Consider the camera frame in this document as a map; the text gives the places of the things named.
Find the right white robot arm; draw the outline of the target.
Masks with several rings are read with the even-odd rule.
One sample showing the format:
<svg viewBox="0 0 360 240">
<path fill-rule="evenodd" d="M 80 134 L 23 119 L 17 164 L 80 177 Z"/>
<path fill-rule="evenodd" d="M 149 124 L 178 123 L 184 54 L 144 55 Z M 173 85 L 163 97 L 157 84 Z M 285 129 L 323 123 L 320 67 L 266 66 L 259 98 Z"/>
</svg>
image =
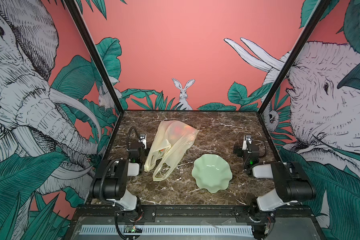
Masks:
<svg viewBox="0 0 360 240">
<path fill-rule="evenodd" d="M 261 223 L 277 208 L 298 204 L 316 197 L 316 190 L 298 162 L 260 162 L 260 149 L 249 142 L 234 146 L 233 153 L 243 159 L 244 173 L 257 179 L 273 180 L 275 188 L 252 200 L 246 209 L 249 219 Z"/>
</svg>

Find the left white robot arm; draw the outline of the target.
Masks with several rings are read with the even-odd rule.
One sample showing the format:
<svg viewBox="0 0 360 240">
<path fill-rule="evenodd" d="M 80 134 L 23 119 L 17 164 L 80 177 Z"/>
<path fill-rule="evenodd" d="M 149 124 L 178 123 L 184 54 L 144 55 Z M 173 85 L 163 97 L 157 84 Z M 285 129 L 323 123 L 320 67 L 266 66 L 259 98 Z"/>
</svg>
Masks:
<svg viewBox="0 0 360 240">
<path fill-rule="evenodd" d="M 90 186 L 90 195 L 103 204 L 109 204 L 124 213 L 131 222 L 143 217 L 139 197 L 127 190 L 128 177 L 140 174 L 145 157 L 145 145 L 132 143 L 127 159 L 101 161 Z"/>
</svg>

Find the translucent cream plastic bag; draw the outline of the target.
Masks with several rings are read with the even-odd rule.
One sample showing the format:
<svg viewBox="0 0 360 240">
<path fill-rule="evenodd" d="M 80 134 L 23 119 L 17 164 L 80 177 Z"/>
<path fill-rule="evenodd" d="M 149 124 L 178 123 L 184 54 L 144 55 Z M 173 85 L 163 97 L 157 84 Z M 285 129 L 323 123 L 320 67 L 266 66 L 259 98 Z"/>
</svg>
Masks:
<svg viewBox="0 0 360 240">
<path fill-rule="evenodd" d="M 197 129 L 180 121 L 160 122 L 144 171 L 155 170 L 154 182 L 167 179 L 194 144 L 198 133 Z"/>
</svg>

